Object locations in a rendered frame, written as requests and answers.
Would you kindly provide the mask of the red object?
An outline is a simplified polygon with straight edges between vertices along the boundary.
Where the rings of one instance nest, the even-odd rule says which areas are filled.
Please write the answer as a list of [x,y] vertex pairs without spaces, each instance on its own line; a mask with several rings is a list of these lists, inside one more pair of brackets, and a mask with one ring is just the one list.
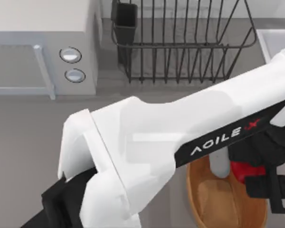
[[245,177],[247,176],[266,175],[264,166],[253,167],[247,162],[231,161],[230,167],[236,179],[243,184],[245,183]]

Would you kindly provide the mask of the wooden bowl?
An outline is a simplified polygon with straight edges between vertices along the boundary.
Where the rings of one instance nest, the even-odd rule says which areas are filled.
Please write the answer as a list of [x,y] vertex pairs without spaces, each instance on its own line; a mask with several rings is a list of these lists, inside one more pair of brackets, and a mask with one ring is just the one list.
[[198,228],[266,228],[267,201],[250,198],[232,172],[216,177],[207,156],[187,165],[186,188]]

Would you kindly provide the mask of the white sink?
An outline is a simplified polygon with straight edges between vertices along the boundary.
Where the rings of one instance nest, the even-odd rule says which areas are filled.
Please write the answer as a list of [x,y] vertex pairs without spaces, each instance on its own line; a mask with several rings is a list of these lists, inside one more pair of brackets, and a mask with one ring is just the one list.
[[256,33],[265,63],[285,49],[285,29],[257,29]]

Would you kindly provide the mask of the black utensil holder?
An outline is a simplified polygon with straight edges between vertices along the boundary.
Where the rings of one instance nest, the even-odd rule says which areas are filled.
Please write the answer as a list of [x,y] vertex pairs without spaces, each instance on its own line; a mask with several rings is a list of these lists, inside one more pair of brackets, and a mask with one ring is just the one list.
[[112,0],[111,20],[116,37],[118,63],[128,66],[128,48],[134,42],[137,28],[138,7],[133,3],[123,3],[120,0]]

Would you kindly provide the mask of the small microwave knob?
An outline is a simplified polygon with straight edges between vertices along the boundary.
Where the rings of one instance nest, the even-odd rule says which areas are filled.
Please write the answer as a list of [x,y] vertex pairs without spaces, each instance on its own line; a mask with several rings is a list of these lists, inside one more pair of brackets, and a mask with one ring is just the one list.
[[85,73],[77,68],[65,72],[65,78],[71,83],[81,83],[86,79]]

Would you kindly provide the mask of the large microwave knob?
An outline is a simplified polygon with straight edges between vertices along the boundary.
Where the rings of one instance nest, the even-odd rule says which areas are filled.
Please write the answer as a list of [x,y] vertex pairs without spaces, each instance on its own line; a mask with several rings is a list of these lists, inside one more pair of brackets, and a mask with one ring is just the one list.
[[81,52],[74,47],[67,47],[59,51],[60,58],[70,64],[77,63],[81,60]]

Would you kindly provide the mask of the pale microwave oven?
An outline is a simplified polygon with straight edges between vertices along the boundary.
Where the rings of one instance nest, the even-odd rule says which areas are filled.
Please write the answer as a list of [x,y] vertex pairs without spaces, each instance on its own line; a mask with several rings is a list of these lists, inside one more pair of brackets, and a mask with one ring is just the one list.
[[[56,97],[96,94],[101,39],[100,0],[0,0],[0,44],[41,45]],[[60,58],[67,47],[81,52],[79,62]],[[66,80],[73,68],[85,73],[83,82]]]

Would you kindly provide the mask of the microwave oven door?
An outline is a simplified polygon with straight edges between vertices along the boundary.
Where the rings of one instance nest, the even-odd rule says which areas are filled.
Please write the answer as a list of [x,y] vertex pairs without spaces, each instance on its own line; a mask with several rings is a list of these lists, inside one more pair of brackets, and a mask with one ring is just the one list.
[[48,95],[34,45],[0,44],[0,95]]

